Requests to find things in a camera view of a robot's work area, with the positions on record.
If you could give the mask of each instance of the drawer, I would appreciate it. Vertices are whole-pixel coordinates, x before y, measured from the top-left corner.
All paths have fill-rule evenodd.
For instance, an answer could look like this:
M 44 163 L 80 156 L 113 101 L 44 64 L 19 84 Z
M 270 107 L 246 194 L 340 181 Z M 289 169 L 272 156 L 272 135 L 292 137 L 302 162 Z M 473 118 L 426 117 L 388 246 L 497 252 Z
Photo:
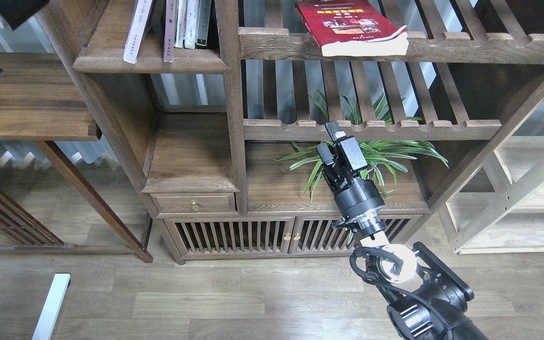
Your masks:
M 236 211 L 234 194 L 151 194 L 159 213 L 227 213 Z

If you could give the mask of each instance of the white book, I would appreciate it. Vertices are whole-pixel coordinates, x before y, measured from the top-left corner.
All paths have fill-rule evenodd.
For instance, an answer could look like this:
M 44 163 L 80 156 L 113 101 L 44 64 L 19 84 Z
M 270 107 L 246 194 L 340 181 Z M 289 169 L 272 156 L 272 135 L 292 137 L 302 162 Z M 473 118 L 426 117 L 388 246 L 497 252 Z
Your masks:
M 175 27 L 175 43 L 177 48 L 184 47 L 184 36 L 186 36 L 186 5 L 188 0 L 178 0 L 178 23 Z
M 194 50 L 196 47 L 196 31 L 198 30 L 199 0 L 188 0 L 186 7 L 186 37 L 184 47 Z
M 138 61 L 138 50 L 144 35 L 149 28 L 149 20 L 153 10 L 153 0 L 136 0 L 134 17 L 129 26 L 123 60 L 135 64 Z
M 175 26 L 177 25 L 178 0 L 166 0 L 165 3 L 165 33 L 162 50 L 162 61 L 173 61 L 173 45 L 175 44 Z

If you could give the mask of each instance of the wooden shelf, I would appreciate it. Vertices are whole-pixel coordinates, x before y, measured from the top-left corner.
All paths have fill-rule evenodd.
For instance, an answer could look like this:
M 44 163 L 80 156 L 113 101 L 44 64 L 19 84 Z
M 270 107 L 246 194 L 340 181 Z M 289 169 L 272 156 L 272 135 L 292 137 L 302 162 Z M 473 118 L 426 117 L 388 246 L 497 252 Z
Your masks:
M 236 192 L 226 114 L 163 114 L 147 193 Z
M 358 106 L 364 122 L 360 125 L 352 125 L 343 116 L 335 64 L 321 63 L 324 93 L 330 118 L 337 120 L 346 133 L 360 140 L 489 140 L 499 131 L 501 128 L 499 120 L 470 119 L 447 64 L 433 64 L 438 75 L 436 78 L 442 84 L 438 86 L 437 92 L 444 91 L 445 93 L 444 97 L 436 100 L 433 100 L 430 95 L 421 65 L 406 63 L 405 66 L 415 89 L 417 103 L 419 103 L 417 115 L 420 116 L 421 121 L 412 120 L 406 116 L 396 75 L 391 63 L 388 62 L 378 63 L 378 68 L 394 123 L 387 124 L 376 120 L 373 110 L 374 101 L 371 98 L 363 62 L 360 61 L 350 62 L 352 83 L 357 97 L 354 105 Z M 274 67 L 264 67 L 263 119 L 243 120 L 246 140 L 328 139 L 324 126 L 317 124 L 309 116 L 310 103 L 306 95 L 308 84 L 303 61 L 293 62 L 293 80 L 296 114 L 287 118 L 284 112 L 278 112 L 276 106 L 276 71 Z
M 382 13 L 395 26 L 404 20 L 394 1 L 380 2 Z M 240 57 L 244 60 L 376 60 L 408 62 L 467 62 L 492 64 L 544 64 L 544 33 L 526 34 L 504 0 L 488 2 L 487 11 L 496 13 L 506 32 L 487 32 L 474 8 L 466 1 L 458 2 L 456 14 L 465 24 L 465 32 L 448 32 L 433 2 L 417 2 L 427 32 L 408 32 L 406 56 L 368 58 L 322 56 L 309 34 L 290 33 L 282 28 L 281 6 L 266 8 L 266 27 L 241 27 Z
M 99 139 L 56 54 L 2 53 L 0 68 L 0 140 Z
M 309 193 L 302 195 L 311 165 L 306 164 L 296 170 L 289 170 L 289 165 L 293 162 L 273 161 L 293 152 L 290 144 L 251 143 L 247 145 L 249 212 L 337 215 L 339 213 L 337 205 L 324 180 L 319 182 L 313 202 L 310 202 Z M 412 165 L 409 162 L 403 164 L 408 168 L 408 173 L 399 172 L 399 187 L 390 198 L 386 199 L 382 214 L 423 214 L 429 211 Z M 391 174 L 388 172 L 383 174 L 388 183 L 379 190 L 393 189 Z
M 488 193 L 460 193 L 440 213 L 445 228 L 460 230 L 488 204 Z M 460 249 L 462 254 L 544 252 L 544 213 L 512 211 Z
M 497 149 L 497 157 L 505 164 L 506 176 L 518 181 L 544 157 L 544 137 L 511 137 Z M 519 203 L 518 213 L 544 213 L 544 184 Z
M 224 73 L 228 71 L 213 50 L 173 50 L 173 63 L 162 61 L 162 37 L 148 33 L 140 45 L 138 62 L 123 61 L 123 50 L 134 13 L 134 0 L 108 1 L 89 41 L 73 67 L 86 73 Z

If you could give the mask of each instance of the black cable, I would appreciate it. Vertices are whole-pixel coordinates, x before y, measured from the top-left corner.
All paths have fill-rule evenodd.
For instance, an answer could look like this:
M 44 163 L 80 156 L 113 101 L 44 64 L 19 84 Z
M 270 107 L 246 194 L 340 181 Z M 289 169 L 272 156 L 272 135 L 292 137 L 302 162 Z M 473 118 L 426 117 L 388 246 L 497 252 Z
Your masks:
M 360 251 L 360 252 L 358 252 L 357 250 L 364 249 L 364 248 L 366 248 L 366 247 L 354 249 L 354 252 L 352 252 L 352 255 L 350 255 L 350 257 L 349 257 L 350 267 L 352 267 L 352 270 L 354 271 L 354 273 L 356 273 L 356 275 L 360 276 L 360 278 L 362 278 L 362 280 L 364 280 L 365 282 L 367 282 L 369 284 L 372 284 L 373 286 L 378 286 L 378 287 L 385 288 L 385 289 L 388 289 L 388 290 L 393 290 L 394 292 L 401 293 L 402 295 L 406 295 L 407 297 L 410 297 L 410 298 L 413 298 L 413 299 L 417 300 L 419 303 L 421 303 L 423 306 L 425 306 L 425 308 L 427 308 L 430 312 L 435 314 L 436 317 L 440 320 L 440 322 L 444 326 L 443 333 L 445 333 L 446 331 L 449 331 L 449 329 L 451 329 L 451 326 L 446 321 L 444 316 L 442 316 L 442 314 L 440 314 L 440 312 L 438 312 L 438 310 L 434 306 L 429 304 L 427 301 L 423 300 L 421 297 L 418 297 L 417 295 L 409 292 L 408 290 L 397 288 L 395 286 L 392 286 L 391 284 L 384 284 L 382 282 L 379 282 L 379 276 L 378 275 L 376 275 L 375 273 L 368 273 L 368 272 L 363 271 L 362 269 L 360 269 L 360 267 L 358 267 L 358 265 L 356 264 L 356 259 L 358 257 L 360 257 L 360 256 L 363 256 L 363 255 L 358 255 L 358 254 L 369 254 L 369 252 L 368 252 L 368 250 L 364 250 L 364 251 Z M 379 249 L 379 248 L 371 248 L 371 249 L 378 249 L 381 252 L 384 252 L 384 253 L 387 253 L 387 254 L 392 254 L 392 253 L 386 252 L 385 250 L 382 250 L 382 249 Z M 390 256 L 386 256 L 385 254 L 383 254 L 382 257 L 386 257 L 388 260 L 391 260 Z

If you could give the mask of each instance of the book spine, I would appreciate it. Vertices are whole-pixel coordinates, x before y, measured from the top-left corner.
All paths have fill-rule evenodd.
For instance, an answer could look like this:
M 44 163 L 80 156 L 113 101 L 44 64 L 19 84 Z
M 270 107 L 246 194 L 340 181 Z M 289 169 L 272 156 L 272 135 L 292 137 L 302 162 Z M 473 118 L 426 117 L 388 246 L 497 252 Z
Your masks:
M 165 35 L 162 50 L 162 61 L 173 61 L 173 45 L 175 44 L 175 26 L 177 24 L 178 0 L 166 0 Z
M 175 27 L 174 47 L 184 47 L 184 36 L 186 35 L 186 4 L 187 0 L 178 0 L 178 18 Z
M 207 37 L 209 36 L 209 19 L 211 15 L 211 0 L 201 0 L 199 9 L 198 30 L 196 32 L 196 45 L 199 47 L 207 46 Z
M 123 51 L 123 60 L 131 64 L 138 61 L 138 50 L 144 37 L 153 0 L 136 0 L 134 8 L 134 17 L 129 26 L 127 41 L 125 41 L 125 50 Z
M 196 47 L 196 29 L 199 17 L 199 0 L 188 0 L 186 7 L 186 38 L 184 47 L 193 50 Z

